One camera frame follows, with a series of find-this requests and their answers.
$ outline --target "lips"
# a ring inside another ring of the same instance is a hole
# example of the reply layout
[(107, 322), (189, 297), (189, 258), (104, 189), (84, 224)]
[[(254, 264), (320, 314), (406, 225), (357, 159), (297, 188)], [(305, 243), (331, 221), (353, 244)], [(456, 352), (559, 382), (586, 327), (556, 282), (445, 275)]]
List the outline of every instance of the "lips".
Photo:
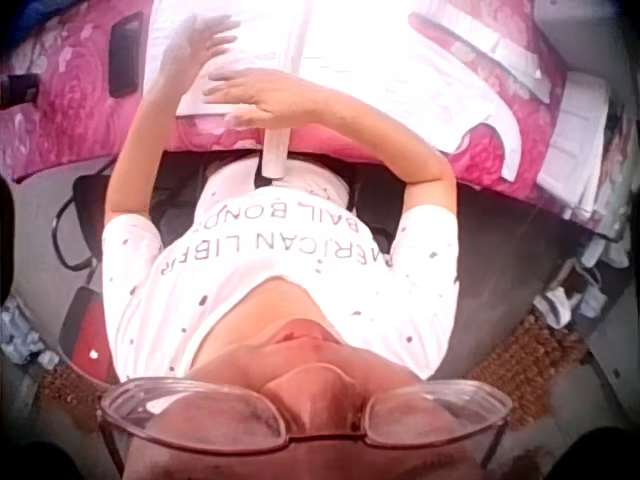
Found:
[(318, 322), (304, 318), (287, 322), (271, 335), (265, 343), (267, 345), (275, 345), (301, 339), (340, 344), (340, 341)]

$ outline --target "hand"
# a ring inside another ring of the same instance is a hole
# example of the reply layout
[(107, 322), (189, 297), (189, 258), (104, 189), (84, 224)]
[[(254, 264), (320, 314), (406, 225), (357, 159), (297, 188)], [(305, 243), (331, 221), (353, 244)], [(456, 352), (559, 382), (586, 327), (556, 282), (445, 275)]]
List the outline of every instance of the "hand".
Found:
[(236, 41), (233, 35), (221, 34), (239, 25), (231, 15), (207, 19), (192, 15), (182, 22), (160, 64), (157, 82), (162, 93), (177, 99), (187, 93), (205, 64), (224, 55), (228, 50), (225, 45)]
[(205, 103), (248, 104), (231, 113), (232, 127), (294, 128), (318, 121), (330, 90), (277, 70), (248, 69), (209, 75), (222, 82), (205, 89)]

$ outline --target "white t-shirt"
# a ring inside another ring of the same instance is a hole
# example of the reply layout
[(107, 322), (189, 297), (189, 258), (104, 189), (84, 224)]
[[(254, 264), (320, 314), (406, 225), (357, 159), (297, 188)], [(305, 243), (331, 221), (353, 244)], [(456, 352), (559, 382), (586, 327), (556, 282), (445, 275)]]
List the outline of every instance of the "white t-shirt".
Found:
[(454, 322), (456, 217), (411, 209), (385, 259), (332, 172), (289, 160), (285, 181), (254, 190), (256, 164), (212, 175), (194, 225), (167, 248), (141, 216), (106, 226), (103, 297), (120, 378), (184, 376), (207, 333), (273, 277), (304, 288), (346, 343), (429, 377)]

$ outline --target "short sleeve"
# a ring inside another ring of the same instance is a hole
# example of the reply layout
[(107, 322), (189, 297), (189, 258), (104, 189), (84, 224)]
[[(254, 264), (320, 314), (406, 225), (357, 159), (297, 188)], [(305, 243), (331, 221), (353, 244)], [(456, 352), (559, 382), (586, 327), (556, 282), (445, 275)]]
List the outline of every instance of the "short sleeve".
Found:
[(113, 345), (127, 307), (149, 277), (162, 252), (156, 227), (140, 215), (120, 215), (102, 234), (102, 297), (109, 342)]
[(405, 212), (391, 247), (391, 263), (397, 281), (409, 292), (408, 308), (434, 371), (447, 351), (458, 302), (456, 216), (434, 205)]

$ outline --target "floral tablecloth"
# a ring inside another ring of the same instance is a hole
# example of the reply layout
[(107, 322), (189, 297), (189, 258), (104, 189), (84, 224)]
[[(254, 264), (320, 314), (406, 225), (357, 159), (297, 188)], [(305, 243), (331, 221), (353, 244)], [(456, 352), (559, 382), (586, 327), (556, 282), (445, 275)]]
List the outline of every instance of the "floral tablecloth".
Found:
[[(20, 105), (0, 112), (0, 169), (5, 174), (19, 181), (48, 168), (119, 152), (140, 94), (122, 99), (109, 96), (110, 31), (118, 20), (137, 11), (143, 12), (148, 25), (152, 2), (92, 0), (83, 3), (50, 21), (2, 66), (3, 73), (35, 72), (42, 80), (35, 105)], [(469, 4), (469, 0), (456, 2)], [(410, 19), (412, 27), (485, 80), (512, 109), (520, 126), (522, 159), (514, 182), (501, 178), (502, 144), (495, 132), (484, 125), (469, 133), (460, 151), (452, 154), (450, 160), (457, 177), (465, 183), (540, 204), (535, 180), (555, 128), (565, 68), (542, 37), (532, 30), (532, 0), (509, 0), (500, 5), (493, 0), (481, 3), (485, 8), (473, 9), (479, 20), (504, 30), (505, 35), (527, 50), (536, 51), (541, 69), (551, 83), (550, 102), (541, 102), (492, 59), (461, 39), (414, 15)], [(176, 122), (168, 149), (260, 148), (261, 141), (262, 135), (256, 130), (224, 129), (219, 117), (183, 117)], [(315, 126), (295, 130), (291, 149), (347, 161), (376, 161), (358, 145)]]

